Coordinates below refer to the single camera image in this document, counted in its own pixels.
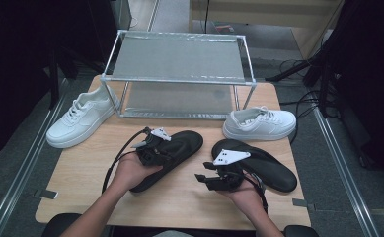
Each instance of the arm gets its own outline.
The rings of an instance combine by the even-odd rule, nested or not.
[[[263,210],[263,203],[253,185],[244,180],[236,192],[219,192],[230,198],[256,228],[258,236],[283,236]]]
[[[61,236],[100,236],[118,201],[162,166],[144,167],[136,153],[126,154],[105,192]]]

